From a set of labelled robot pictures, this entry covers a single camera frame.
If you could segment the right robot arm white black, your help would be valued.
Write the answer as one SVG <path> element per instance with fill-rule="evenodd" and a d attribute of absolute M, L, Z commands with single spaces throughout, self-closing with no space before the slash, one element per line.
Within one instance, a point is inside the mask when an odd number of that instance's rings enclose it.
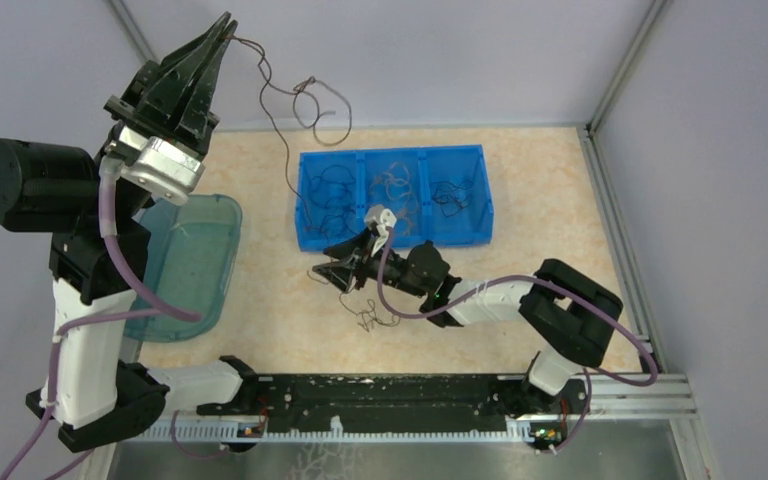
<path fill-rule="evenodd" d="M 550 411 L 570 378 L 602 364 L 623 301 L 613 292 L 559 259 L 546 259 L 533 281 L 468 281 L 451 274 L 432 241 L 406 256 L 375 251 L 378 235 L 366 231 L 326 248 L 329 262 L 315 274 L 343 293 L 372 280 L 421 299 L 419 316 L 440 327 L 523 321 L 546 342 L 531 361 L 523 398 L 536 412 Z"/>

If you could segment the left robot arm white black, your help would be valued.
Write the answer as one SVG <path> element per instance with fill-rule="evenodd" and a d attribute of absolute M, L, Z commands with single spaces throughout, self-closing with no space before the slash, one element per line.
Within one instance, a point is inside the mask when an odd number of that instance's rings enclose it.
<path fill-rule="evenodd" d="M 137 299 L 148 315 L 198 320 L 145 285 L 150 233 L 136 215 L 155 199 L 185 203 L 200 180 L 219 122 L 211 110 L 216 82 L 236 28 L 224 13 L 161 61 L 145 63 L 106 102 L 114 124 L 96 154 L 0 138 L 0 225 L 52 237 L 52 351 L 45 384 L 26 404 L 43 424 L 58 424 L 71 452 L 134 438 L 176 411 L 257 411 L 255 374 L 232 355 L 178 368 L 119 357 Z"/>

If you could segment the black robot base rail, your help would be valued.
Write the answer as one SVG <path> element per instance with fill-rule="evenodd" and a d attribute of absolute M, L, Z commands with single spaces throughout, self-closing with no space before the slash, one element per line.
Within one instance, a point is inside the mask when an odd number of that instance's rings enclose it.
<path fill-rule="evenodd" d="M 550 399 L 514 374 L 261 375 L 227 405 L 165 414 L 142 441 L 558 445 L 578 420 L 692 419 L 689 383 L 576 375 Z"/>

